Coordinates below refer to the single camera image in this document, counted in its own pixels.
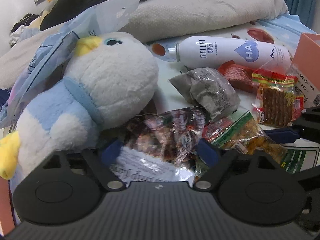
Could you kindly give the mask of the white spray bottle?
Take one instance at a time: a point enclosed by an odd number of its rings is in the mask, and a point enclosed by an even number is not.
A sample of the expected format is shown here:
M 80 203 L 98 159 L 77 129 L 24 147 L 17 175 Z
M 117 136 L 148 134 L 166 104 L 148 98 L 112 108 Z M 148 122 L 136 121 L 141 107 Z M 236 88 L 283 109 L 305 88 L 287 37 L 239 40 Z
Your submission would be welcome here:
M 168 39 L 149 45 L 149 50 L 163 61 L 179 62 L 189 69 L 217 69 L 229 61 L 252 69 L 265 64 L 280 67 L 291 64 L 289 51 L 284 46 L 237 38 L 191 36 L 182 41 Z

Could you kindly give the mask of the pink box lid left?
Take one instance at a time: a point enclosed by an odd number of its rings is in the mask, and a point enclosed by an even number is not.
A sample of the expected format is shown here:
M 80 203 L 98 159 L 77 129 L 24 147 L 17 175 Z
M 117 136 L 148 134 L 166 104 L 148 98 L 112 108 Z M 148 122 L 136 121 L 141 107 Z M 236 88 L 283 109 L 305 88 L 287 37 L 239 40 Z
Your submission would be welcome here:
M 9 233 L 15 228 L 12 215 L 9 182 L 3 178 L 0 181 L 0 215 L 1 215 L 1 235 Z

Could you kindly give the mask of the green yellow snack bag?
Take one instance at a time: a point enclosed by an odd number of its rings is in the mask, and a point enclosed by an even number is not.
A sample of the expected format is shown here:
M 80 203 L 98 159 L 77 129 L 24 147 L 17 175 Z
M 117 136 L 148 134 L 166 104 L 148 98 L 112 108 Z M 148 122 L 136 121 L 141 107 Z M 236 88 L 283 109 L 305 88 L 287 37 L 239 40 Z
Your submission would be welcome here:
M 242 154 L 263 150 L 289 173 L 296 173 L 319 165 L 319 145 L 314 142 L 276 144 L 254 120 L 252 114 L 240 107 L 233 114 L 207 124 L 202 133 L 208 143 Z

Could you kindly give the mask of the printed bed sheet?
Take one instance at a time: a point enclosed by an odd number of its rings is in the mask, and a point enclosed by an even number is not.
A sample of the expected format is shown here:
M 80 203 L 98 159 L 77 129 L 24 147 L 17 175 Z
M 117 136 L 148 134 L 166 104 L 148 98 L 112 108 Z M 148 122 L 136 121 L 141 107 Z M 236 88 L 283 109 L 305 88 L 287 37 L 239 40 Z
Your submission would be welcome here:
M 266 43 L 272 43 L 280 46 L 284 46 L 291 55 L 293 55 L 296 51 L 296 48 L 294 46 L 290 45 L 290 42 L 298 42 L 301 32 L 293 29 L 293 25 L 295 23 L 299 22 L 299 18 L 296 15 L 290 15 L 290 14 L 284 14 L 281 15 L 278 18 L 275 18 L 271 21 L 272 26 L 274 29 L 272 31 L 266 30 L 267 22 L 265 21 L 255 21 L 251 23 L 241 24 L 235 27 L 230 27 L 222 30 L 217 30 L 213 35 L 192 35 L 192 36 L 212 36 L 212 37 L 225 37 L 225 38 L 237 38 L 237 39 L 243 39 L 243 40 L 254 40 L 254 41 L 261 41 Z M 182 41 L 185 38 L 167 38 L 160 41 L 151 42 L 149 45 L 166 41 L 168 39 L 173 39 L 175 41 Z M 210 122 L 215 122 L 211 120 L 210 114 L 200 105 L 198 104 L 191 104 L 188 103 L 183 96 L 178 92 L 178 90 L 169 82 L 169 80 L 177 75 L 186 73 L 190 70 L 183 64 L 179 62 L 168 62 L 163 61 L 157 57 L 155 57 L 157 65 L 158 65 L 158 82 L 157 82 L 157 88 L 153 94 L 152 99 L 149 101 L 149 103 L 143 108 L 143 110 L 135 115 L 133 118 L 125 122 L 123 125 L 112 128 L 112 129 L 106 129 L 100 132 L 99 138 L 97 141 L 97 144 L 94 147 L 97 147 L 102 140 L 102 137 L 106 131 L 109 130 L 115 130 L 116 136 L 120 137 L 121 142 L 124 145 L 126 135 L 127 135 L 127 124 L 134 118 L 138 116 L 146 116 L 146 115 L 160 115 L 169 111 L 177 110 L 177 109 L 183 109 L 188 107 L 199 107 L 202 110 L 204 110 L 206 114 L 206 124 L 209 124 Z M 295 74 L 293 71 L 293 63 L 291 61 L 290 66 L 288 67 L 280 67 L 276 66 L 274 64 L 265 64 L 260 68 L 265 68 L 270 71 L 279 72 L 282 74 Z M 260 126 L 265 126 L 262 124 L 259 124 L 256 120 L 255 112 L 254 110 L 249 111 L 255 122 Z M 66 150 L 66 151 L 57 151 L 57 152 L 81 152 L 83 150 Z M 16 170 L 15 174 L 18 173 L 20 175 L 20 180 L 25 179 L 25 177 L 21 176 L 20 170 Z

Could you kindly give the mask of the light blue plastic bag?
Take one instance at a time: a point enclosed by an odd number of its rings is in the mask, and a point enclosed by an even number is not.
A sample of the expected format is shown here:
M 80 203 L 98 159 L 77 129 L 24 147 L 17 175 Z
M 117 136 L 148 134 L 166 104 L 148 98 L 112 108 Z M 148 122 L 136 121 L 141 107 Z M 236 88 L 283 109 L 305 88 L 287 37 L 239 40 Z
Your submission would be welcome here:
M 17 122 L 24 107 L 45 89 L 48 77 L 71 58 L 77 41 L 87 36 L 116 32 L 124 27 L 140 0 L 108 0 L 94 5 L 49 35 L 16 77 L 9 100 L 1 109 L 1 128 Z

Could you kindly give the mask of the grey blanket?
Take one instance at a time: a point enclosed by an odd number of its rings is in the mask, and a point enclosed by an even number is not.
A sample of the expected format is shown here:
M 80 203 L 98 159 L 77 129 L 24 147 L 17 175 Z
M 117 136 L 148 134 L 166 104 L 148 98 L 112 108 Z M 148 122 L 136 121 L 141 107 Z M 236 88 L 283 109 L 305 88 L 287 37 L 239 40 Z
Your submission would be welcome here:
M 44 18 L 58 20 L 58 16 L 67 16 L 76 5 L 89 5 L 85 0 L 57 0 L 52 10 Z M 272 20 L 287 13 L 284 0 L 145 0 L 137 5 L 133 12 L 113 30 L 133 35 L 142 43 L 178 37 L 187 34 L 203 33 L 224 29 L 254 20 Z M 113 21 L 120 22 L 116 16 Z M 27 70 L 29 62 L 46 37 L 55 34 L 67 20 L 48 30 L 31 37 L 29 41 L 19 42 L 1 57 L 1 89 L 11 88 L 21 73 Z

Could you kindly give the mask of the grey foil snack packet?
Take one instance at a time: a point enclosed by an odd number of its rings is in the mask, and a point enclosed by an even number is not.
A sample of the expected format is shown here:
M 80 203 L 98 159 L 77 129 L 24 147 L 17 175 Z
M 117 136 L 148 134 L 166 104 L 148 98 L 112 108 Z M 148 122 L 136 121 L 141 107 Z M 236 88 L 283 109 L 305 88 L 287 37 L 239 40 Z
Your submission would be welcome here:
M 213 68 L 196 68 L 169 82 L 188 103 L 202 106 L 213 121 L 232 114 L 240 105 L 241 100 L 232 85 Z

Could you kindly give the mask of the dark shrimp snack bag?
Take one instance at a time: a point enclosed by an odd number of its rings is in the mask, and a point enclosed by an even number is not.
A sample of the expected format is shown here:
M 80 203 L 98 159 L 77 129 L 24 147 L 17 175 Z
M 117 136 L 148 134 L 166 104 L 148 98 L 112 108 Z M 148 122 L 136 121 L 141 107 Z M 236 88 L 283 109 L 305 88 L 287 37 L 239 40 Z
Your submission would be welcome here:
M 138 116 L 127 124 L 127 135 L 111 171 L 125 184 L 186 181 L 196 177 L 196 146 L 206 114 L 188 107 L 160 115 Z

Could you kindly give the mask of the orange red snack packet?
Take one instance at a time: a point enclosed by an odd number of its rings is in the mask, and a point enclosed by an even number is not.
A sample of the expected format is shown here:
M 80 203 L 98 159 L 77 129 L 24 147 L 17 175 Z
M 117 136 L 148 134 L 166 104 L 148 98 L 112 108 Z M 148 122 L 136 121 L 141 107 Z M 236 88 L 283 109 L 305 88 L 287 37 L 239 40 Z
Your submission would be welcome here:
M 260 68 L 253 72 L 252 79 L 257 88 L 253 110 L 259 124 L 281 128 L 300 117 L 304 96 L 295 91 L 296 75 Z

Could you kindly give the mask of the clothes pile by wall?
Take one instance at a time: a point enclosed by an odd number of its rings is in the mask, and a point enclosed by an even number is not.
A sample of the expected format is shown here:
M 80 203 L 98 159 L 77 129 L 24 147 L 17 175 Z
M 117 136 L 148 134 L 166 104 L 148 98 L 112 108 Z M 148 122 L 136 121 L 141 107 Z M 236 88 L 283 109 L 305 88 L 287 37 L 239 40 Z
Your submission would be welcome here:
M 9 44 L 13 47 L 17 42 L 30 38 L 40 32 L 39 15 L 26 14 L 10 30 Z

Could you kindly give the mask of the blue white plush penguin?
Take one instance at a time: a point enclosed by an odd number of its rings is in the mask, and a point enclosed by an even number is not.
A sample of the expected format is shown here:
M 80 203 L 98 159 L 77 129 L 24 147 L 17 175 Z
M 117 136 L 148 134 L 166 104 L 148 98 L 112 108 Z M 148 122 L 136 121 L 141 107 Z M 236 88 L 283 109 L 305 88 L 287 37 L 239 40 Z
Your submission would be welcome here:
M 140 113 L 157 88 L 158 65 L 131 34 L 81 38 L 52 88 L 37 95 L 1 139 L 1 177 L 26 177 L 54 151 L 83 150 Z

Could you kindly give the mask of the pink box right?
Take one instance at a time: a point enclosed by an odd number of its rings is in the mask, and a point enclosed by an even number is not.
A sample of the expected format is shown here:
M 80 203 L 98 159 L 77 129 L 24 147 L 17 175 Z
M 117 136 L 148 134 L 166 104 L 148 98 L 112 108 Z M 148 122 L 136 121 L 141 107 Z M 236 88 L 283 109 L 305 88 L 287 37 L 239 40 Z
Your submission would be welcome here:
M 295 91 L 304 96 L 304 107 L 319 106 L 319 34 L 302 33 L 293 58 L 293 71 L 298 76 Z

